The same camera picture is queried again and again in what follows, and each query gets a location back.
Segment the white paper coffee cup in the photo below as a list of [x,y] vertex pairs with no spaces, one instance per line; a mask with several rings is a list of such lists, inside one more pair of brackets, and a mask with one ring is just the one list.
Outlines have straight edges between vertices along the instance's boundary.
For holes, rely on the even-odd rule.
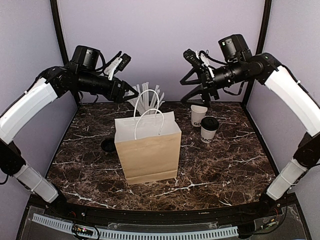
[[207,129],[201,127],[200,140],[203,143],[209,144],[214,139],[216,132],[217,132],[217,130],[207,130]]

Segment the brown paper bag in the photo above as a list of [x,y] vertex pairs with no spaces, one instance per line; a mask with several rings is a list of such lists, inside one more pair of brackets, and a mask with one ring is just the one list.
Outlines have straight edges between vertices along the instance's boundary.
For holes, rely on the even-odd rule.
[[116,152],[128,185],[177,177],[182,131],[173,111],[152,108],[114,123]]

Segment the black plastic cup lid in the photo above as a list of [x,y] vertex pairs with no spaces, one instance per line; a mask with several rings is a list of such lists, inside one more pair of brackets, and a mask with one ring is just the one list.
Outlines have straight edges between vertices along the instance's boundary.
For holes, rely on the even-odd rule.
[[206,116],[201,120],[201,127],[207,131],[216,131],[220,124],[213,116]]

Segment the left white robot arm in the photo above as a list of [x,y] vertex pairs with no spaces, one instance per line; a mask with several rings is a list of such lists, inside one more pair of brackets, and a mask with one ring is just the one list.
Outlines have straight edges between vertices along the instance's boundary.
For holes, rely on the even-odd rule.
[[65,196],[21,156],[13,141],[20,130],[43,108],[67,92],[87,92],[102,95],[108,101],[123,103],[138,97],[138,91],[115,74],[123,71],[131,57],[118,52],[106,62],[101,51],[78,45],[64,66],[42,71],[31,87],[13,102],[0,116],[0,169],[14,177],[45,202],[60,218],[71,213]]

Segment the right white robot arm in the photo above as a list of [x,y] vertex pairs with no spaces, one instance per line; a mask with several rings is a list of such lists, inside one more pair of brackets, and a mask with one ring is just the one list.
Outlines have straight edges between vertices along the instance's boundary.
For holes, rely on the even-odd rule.
[[275,208],[275,201],[292,187],[320,160],[320,106],[301,85],[292,72],[270,53],[252,55],[244,37],[233,34],[218,41],[224,56],[219,68],[210,65],[212,58],[203,50],[187,49],[183,57],[192,69],[180,80],[181,85],[194,85],[181,102],[210,107],[211,99],[218,100],[218,90],[245,82],[258,81],[275,93],[298,117],[306,129],[292,160],[271,182],[255,213],[266,217]]

